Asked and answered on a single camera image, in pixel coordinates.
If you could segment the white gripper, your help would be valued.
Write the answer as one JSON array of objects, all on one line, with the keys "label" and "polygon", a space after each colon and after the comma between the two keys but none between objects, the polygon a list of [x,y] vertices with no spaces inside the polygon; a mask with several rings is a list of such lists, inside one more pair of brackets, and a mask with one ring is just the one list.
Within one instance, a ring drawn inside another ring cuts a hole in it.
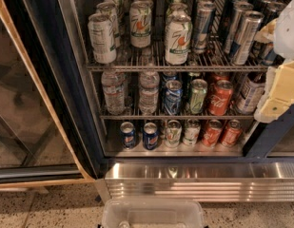
[{"label": "white gripper", "polygon": [[285,60],[266,73],[265,93],[257,104],[254,119],[269,124],[281,117],[294,104],[294,0],[278,19],[273,19],[255,35],[254,40],[267,44],[274,40],[274,50]]}]

